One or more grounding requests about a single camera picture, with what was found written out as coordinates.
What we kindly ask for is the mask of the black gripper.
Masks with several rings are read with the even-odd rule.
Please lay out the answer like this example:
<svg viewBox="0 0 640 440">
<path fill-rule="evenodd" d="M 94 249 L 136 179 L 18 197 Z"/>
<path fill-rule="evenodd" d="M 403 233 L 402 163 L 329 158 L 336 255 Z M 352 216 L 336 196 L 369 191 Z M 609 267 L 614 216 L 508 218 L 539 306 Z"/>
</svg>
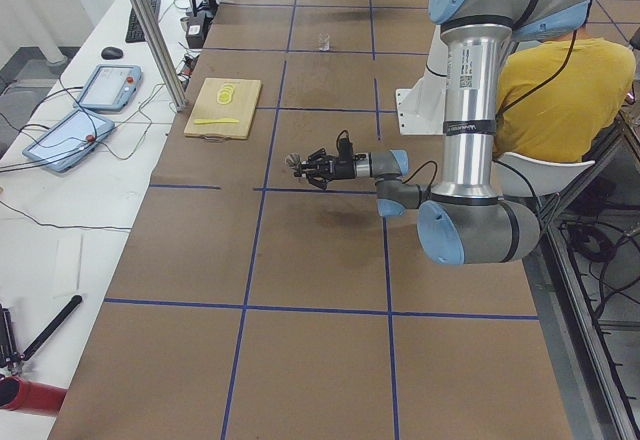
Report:
<svg viewBox="0 0 640 440">
<path fill-rule="evenodd" d="M 308 181 L 321 190 L 326 190 L 328 183 L 334 180 L 370 176 L 368 153 L 353 153 L 353 160 L 343 163 L 339 161 L 338 155 L 329 155 L 321 148 L 308 158 L 295 154 L 295 164 L 302 165 L 302 171 L 295 171 L 294 177 L 300 181 Z"/>
</svg>

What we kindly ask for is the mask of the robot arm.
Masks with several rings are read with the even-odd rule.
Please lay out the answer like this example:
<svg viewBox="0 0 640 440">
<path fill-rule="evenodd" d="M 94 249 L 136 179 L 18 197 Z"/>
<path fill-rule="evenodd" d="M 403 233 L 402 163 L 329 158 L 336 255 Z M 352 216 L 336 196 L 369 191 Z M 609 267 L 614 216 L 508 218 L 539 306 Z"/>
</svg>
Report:
<svg viewBox="0 0 640 440">
<path fill-rule="evenodd" d="M 518 260 L 540 236 L 536 215 L 501 199 L 490 183 L 496 132 L 498 75 L 506 47 L 577 29 L 588 0 L 429 0 L 430 19 L 447 47 L 444 88 L 444 156 L 441 180 L 432 187 L 404 178 L 402 150 L 357 153 L 346 132 L 337 154 L 318 150 L 308 158 L 290 155 L 288 166 L 318 188 L 330 181 L 370 177 L 379 214 L 418 213 L 417 231 L 425 254 L 446 265 Z"/>
</svg>

